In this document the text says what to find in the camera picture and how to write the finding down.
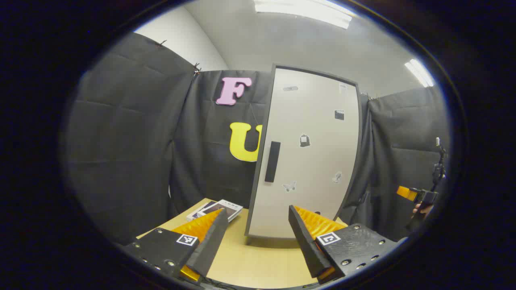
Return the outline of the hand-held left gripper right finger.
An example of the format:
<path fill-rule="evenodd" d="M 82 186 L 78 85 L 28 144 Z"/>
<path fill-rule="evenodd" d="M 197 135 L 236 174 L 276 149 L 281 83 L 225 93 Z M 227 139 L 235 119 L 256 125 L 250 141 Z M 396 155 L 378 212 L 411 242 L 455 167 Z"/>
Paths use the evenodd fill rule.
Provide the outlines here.
<path fill-rule="evenodd" d="M 339 224 L 299 206 L 289 206 L 289 224 L 319 284 L 370 269 L 398 247 L 363 224 Z"/>

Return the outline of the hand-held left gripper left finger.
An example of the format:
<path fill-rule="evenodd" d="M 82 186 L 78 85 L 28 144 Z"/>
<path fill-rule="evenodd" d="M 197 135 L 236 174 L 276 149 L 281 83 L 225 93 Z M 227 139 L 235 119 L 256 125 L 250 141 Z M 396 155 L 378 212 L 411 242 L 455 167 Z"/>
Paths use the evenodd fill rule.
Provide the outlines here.
<path fill-rule="evenodd" d="M 153 229 L 121 250 L 161 276 L 199 282 L 207 276 L 228 225 L 227 210 L 217 209 L 173 230 Z"/>

